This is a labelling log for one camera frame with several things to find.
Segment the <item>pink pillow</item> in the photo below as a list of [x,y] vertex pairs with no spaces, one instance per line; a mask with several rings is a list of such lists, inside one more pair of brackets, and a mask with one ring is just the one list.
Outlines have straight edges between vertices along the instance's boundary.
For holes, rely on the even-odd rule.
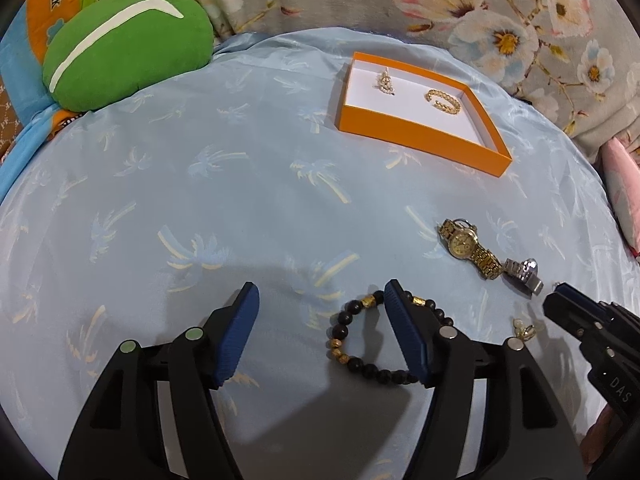
[[616,138],[606,142],[600,154],[608,200],[631,253],[639,259],[639,167]]

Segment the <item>orange cardboard tray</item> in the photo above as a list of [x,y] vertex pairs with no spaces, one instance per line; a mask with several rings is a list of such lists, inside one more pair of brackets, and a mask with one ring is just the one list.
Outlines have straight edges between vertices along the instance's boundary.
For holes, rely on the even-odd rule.
[[[388,69],[395,94],[376,85]],[[494,177],[512,155],[488,111],[466,84],[426,68],[356,52],[352,56],[337,128],[436,155]]]

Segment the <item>pearl and gold brooch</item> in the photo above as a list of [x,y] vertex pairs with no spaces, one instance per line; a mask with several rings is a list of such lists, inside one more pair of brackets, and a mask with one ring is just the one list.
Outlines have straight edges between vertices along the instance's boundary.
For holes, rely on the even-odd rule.
[[393,96],[395,94],[392,77],[390,76],[390,72],[387,68],[383,70],[382,73],[378,74],[376,85],[378,86],[378,90],[388,96]]

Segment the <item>light blue palm-print sheet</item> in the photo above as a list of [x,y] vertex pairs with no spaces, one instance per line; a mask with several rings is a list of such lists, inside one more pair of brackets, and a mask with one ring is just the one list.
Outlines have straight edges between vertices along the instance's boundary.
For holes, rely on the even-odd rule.
[[[512,155],[498,178],[335,127],[357,52],[460,80]],[[499,258],[544,284],[639,307],[639,268],[597,171],[533,107],[447,52],[346,29],[247,35],[206,67],[73,122],[1,205],[1,404],[55,474],[116,347],[201,324],[245,282],[260,309],[214,394],[249,479],[398,479],[430,393],[384,388],[328,355],[332,316],[389,280],[432,298],[463,333],[515,322],[576,434],[603,408],[577,341],[506,281],[452,258],[436,229],[473,222]]]

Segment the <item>green plush pillow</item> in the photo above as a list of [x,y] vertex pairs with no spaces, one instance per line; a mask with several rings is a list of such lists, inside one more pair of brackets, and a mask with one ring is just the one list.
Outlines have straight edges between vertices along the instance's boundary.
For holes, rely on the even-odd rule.
[[42,82],[64,110],[88,112],[203,67],[213,46],[195,0],[102,0],[53,37]]

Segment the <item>grey floral blanket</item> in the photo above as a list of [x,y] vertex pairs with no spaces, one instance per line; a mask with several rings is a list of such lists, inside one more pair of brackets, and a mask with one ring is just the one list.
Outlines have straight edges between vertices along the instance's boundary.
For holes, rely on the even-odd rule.
[[639,37],[616,0],[196,0],[218,37],[344,26],[447,50],[589,158],[639,151]]

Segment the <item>gold hoop earring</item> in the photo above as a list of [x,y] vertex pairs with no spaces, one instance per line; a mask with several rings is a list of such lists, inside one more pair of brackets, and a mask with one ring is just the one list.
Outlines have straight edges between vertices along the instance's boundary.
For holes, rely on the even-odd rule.
[[534,324],[527,324],[520,318],[514,318],[513,322],[514,336],[520,341],[527,342],[536,337],[537,331]]

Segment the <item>gold wrist watch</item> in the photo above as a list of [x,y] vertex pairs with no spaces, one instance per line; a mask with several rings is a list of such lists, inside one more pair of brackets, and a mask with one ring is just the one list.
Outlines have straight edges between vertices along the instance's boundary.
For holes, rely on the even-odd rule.
[[480,244],[477,227],[464,219],[446,219],[437,229],[454,258],[473,263],[484,280],[495,280],[503,271],[496,255]]

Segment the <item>orange cartoon print cushion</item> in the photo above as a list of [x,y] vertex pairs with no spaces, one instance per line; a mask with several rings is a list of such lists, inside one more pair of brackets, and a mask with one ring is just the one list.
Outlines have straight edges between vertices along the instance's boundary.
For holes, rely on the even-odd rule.
[[76,115],[60,110],[42,82],[42,64],[54,36],[81,10],[101,0],[26,0],[1,39],[1,157],[44,110],[52,139]]

